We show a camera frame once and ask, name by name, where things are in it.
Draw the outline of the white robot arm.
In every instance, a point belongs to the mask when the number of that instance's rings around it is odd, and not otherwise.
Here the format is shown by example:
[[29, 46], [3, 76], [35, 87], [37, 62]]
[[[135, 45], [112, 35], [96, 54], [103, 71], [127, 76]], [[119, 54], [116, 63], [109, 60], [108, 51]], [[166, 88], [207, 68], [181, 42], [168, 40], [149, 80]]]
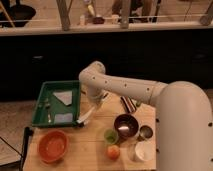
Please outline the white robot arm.
[[112, 76], [100, 61], [82, 69], [78, 79], [92, 102], [100, 102], [102, 93], [108, 91], [150, 110], [156, 171], [213, 171], [213, 107], [198, 85]]

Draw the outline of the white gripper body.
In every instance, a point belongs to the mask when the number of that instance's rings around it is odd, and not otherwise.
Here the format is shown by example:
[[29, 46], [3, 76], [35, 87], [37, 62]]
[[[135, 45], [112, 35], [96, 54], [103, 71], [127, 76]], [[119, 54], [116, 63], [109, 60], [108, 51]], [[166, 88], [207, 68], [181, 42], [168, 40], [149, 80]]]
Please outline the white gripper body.
[[87, 98], [89, 102], [94, 105], [96, 108], [100, 108], [102, 103], [107, 96], [107, 94], [99, 88], [88, 87], [87, 88]]

